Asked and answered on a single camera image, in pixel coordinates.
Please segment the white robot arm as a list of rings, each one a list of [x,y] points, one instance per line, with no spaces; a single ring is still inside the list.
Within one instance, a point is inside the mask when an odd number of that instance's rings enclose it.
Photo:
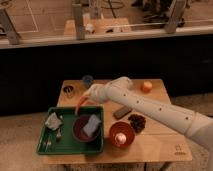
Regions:
[[[142,112],[213,153],[213,118],[138,95],[131,90],[132,86],[131,79],[120,77],[106,84],[92,84],[84,96],[98,103],[113,101]]]

